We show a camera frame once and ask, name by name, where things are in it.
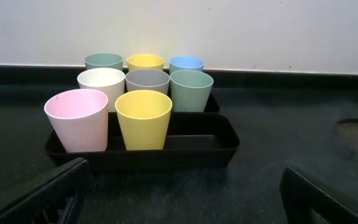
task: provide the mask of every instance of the white wall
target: white wall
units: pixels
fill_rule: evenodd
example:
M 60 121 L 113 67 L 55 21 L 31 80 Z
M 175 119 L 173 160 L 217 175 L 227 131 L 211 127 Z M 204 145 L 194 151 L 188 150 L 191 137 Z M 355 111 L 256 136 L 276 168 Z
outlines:
M 0 64 L 78 66 L 98 52 L 358 73 L 358 0 L 0 0 Z

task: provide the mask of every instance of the dark table surface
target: dark table surface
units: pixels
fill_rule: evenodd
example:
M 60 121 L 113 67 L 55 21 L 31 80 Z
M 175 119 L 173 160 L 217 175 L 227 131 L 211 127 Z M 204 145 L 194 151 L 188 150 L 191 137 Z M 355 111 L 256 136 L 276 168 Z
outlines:
M 44 103 L 74 86 L 0 86 L 0 192 L 47 172 Z M 358 200 L 358 147 L 337 122 L 358 90 L 214 88 L 241 145 L 227 168 L 93 174 L 78 223 L 286 223 L 278 190 L 297 166 Z

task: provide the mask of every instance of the plastic cup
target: plastic cup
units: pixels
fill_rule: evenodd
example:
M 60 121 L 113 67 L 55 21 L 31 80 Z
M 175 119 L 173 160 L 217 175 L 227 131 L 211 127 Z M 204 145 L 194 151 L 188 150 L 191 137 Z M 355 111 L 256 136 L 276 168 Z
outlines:
M 164 59 L 151 54 L 132 55 L 127 59 L 128 70 L 156 69 L 162 71 Z
M 98 90 L 70 90 L 49 99 L 44 107 L 67 152 L 107 148 L 108 98 Z
M 85 58 L 86 69 L 114 68 L 122 71 L 122 57 L 115 54 L 94 54 Z
M 116 112 L 116 100 L 124 94 L 125 74 L 113 68 L 94 68 L 77 76 L 81 88 L 102 91 L 109 98 L 109 112 Z
M 163 149 L 172 109 L 167 95 L 130 91 L 117 99 L 116 109 L 127 150 Z
M 171 74 L 171 98 L 174 112 L 203 112 L 214 80 L 193 70 Z
M 125 76 L 127 90 L 154 90 L 167 94 L 169 75 L 160 70 L 141 69 L 128 72 Z
M 169 60 L 169 74 L 179 70 L 194 70 L 202 72 L 204 62 L 196 57 L 179 56 Z

